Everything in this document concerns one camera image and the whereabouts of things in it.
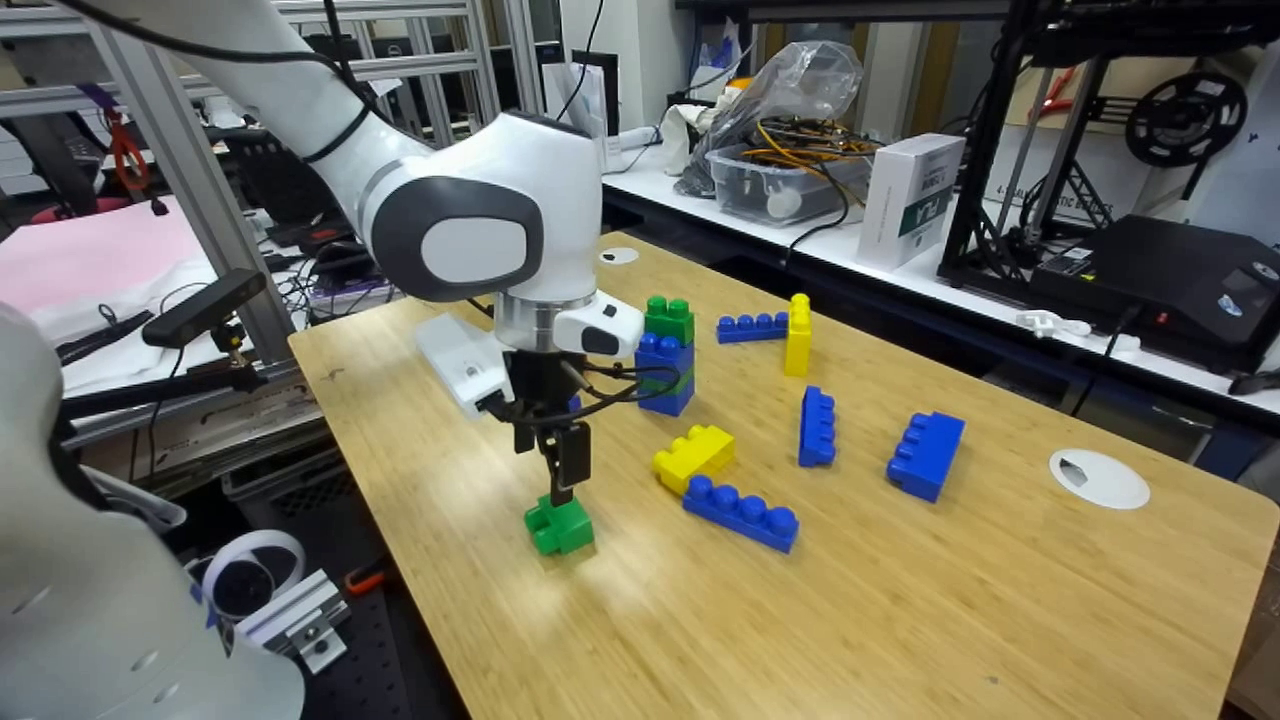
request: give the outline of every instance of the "wooden tabletop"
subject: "wooden tabletop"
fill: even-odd
[[[796,466],[805,381],[718,315],[786,300],[628,237],[600,285],[699,312],[680,421],[593,421],[596,547],[544,561],[521,511],[548,491],[495,421],[466,421],[411,350],[433,304],[292,337],[297,358],[471,717],[1218,717],[1277,537],[1277,503],[1142,445],[817,315],[812,381],[839,399],[837,466]],[[912,410],[970,421],[942,503],[885,480]],[[720,424],[725,474],[791,503],[791,556],[689,514],[649,457]],[[1047,480],[1058,449],[1114,453],[1144,511]]]

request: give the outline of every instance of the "blue lego brick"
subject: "blue lego brick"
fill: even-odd
[[[636,347],[641,409],[680,414],[698,391],[692,347],[673,337],[643,332]]]
[[[799,514],[786,503],[768,508],[762,494],[736,494],[733,484],[712,484],[708,474],[692,474],[683,491],[683,511],[753,537],[778,551],[791,551],[799,537]]]
[[[964,435],[964,421],[961,414],[912,414],[904,441],[896,445],[892,461],[890,461],[890,480],[930,503],[937,503],[937,494],[948,484],[952,461],[961,453],[961,435]]]
[[[799,394],[799,466],[828,466],[837,461],[837,394],[817,385]]]
[[[756,338],[786,338],[788,312],[762,312],[762,315],[720,315],[718,338],[720,344],[756,344]]]

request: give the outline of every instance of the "yellow block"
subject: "yellow block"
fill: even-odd
[[[692,474],[720,474],[733,466],[733,457],[733,435],[725,429],[692,424],[683,435],[673,441],[673,449],[652,457],[652,471],[673,494],[683,494]]]
[[[808,344],[812,344],[808,296],[796,292],[788,312],[788,347],[786,347],[788,375],[808,375]]]

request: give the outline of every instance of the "3d printer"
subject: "3d printer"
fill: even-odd
[[[1218,56],[1280,37],[1277,0],[1017,0],[998,42],[990,101],[974,128],[964,190],[945,250],[952,285],[994,286],[1222,373],[1255,373],[1280,332],[1280,250],[1255,237],[1125,216],[1114,218],[1076,150],[1088,124],[1125,124],[1125,143],[1155,167],[1194,167],[1184,196],[1229,143],[1249,138],[1249,92],[1194,68],[1149,94],[1101,94],[1118,56]],[[985,210],[1017,74],[1044,68],[1030,130],[1053,109],[1053,68],[1083,62],[1047,177],[1011,226]]]

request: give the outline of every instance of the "green lego brick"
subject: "green lego brick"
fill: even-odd
[[[692,306],[689,300],[649,296],[643,332],[673,337],[677,344],[692,347]]]
[[[552,503],[552,494],[542,494],[526,511],[526,527],[528,527],[534,547],[542,556],[578,551],[578,547],[593,544],[593,537],[596,537],[593,514],[578,494],[568,503]]]

